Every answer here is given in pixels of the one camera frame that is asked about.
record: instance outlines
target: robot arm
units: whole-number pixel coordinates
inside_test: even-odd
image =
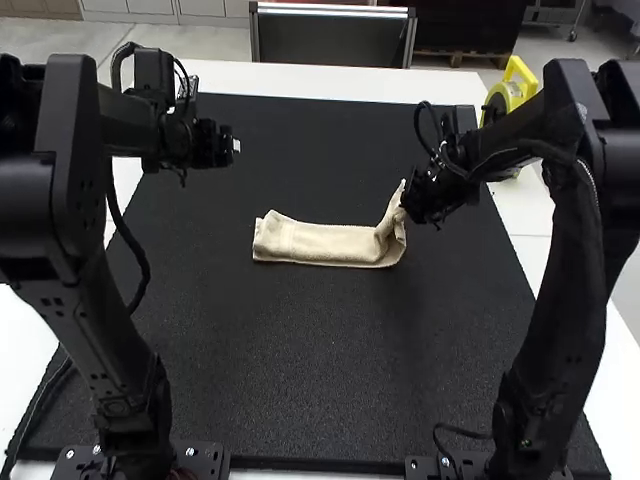
[[[638,244],[638,73],[617,61],[595,75],[583,61],[550,62],[543,91],[494,124],[449,134],[439,154],[414,169],[403,196],[415,222],[438,224],[477,201],[482,182],[543,159],[556,203],[551,250],[529,331],[494,406],[496,451],[480,472],[490,479],[549,478],[565,464],[604,349],[606,304]]]
[[[147,172],[225,166],[234,139],[197,117],[196,78],[176,105],[171,55],[128,48],[125,93],[99,85],[87,56],[0,56],[0,283],[58,337],[91,390],[102,451],[134,480],[171,468],[171,396],[106,261],[110,156],[141,156]]]

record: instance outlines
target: beige towel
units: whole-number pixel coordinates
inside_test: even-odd
[[[298,222],[270,210],[264,218],[256,218],[253,259],[329,267],[395,265],[407,248],[406,212],[400,206],[404,184],[402,180],[376,227],[316,225]]]

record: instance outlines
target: wooden pallet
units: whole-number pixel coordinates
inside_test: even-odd
[[[416,55],[424,55],[430,57],[449,57],[449,65],[451,68],[459,68],[463,58],[488,58],[496,67],[500,70],[507,68],[509,57],[511,52],[508,53],[484,53],[476,51],[463,51],[463,50],[428,50],[428,49],[415,49]]]

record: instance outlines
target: rubber mat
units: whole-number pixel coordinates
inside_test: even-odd
[[[534,297],[486,189],[441,231],[409,223],[407,252],[391,269],[251,257],[255,217],[271,208],[375,225],[400,179],[425,161],[413,107],[203,95],[200,111],[233,125],[242,155],[224,170],[190,172],[185,189],[169,172],[145,176],[125,216],[152,265],[134,321],[167,368],[173,435],[237,455],[401,462],[435,455],[438,421],[489,431]],[[130,298],[139,271],[119,235],[108,257]],[[24,456],[93,443],[90,408],[71,378]],[[584,417],[569,466],[577,478],[609,477]]]

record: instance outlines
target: table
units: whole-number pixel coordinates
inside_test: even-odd
[[[409,104],[427,99],[436,104],[472,104],[478,112],[486,95],[477,74],[468,72],[207,61],[186,61],[185,66],[191,74],[200,75],[201,90],[215,93]],[[116,187],[123,207],[131,199],[141,176],[135,162],[115,162]],[[490,190],[536,293],[550,245],[553,204],[531,167],[526,168],[517,181],[491,185]],[[113,224],[108,222],[105,243],[113,232]],[[0,444],[4,447],[57,342],[41,319],[6,286],[0,288],[0,305],[3,317],[11,319],[0,324],[0,379],[4,385],[11,385],[0,409]],[[638,445],[635,432],[640,427],[640,415],[635,406],[640,400],[640,385],[629,381],[626,372],[638,371],[640,349],[613,304],[609,305],[608,315],[607,346],[585,412],[613,478],[631,479],[636,476],[633,454]],[[23,363],[16,368],[14,359],[18,355]],[[13,478],[44,479],[51,469],[51,465],[23,463],[16,467]],[[276,474],[234,472],[232,475],[242,479]]]

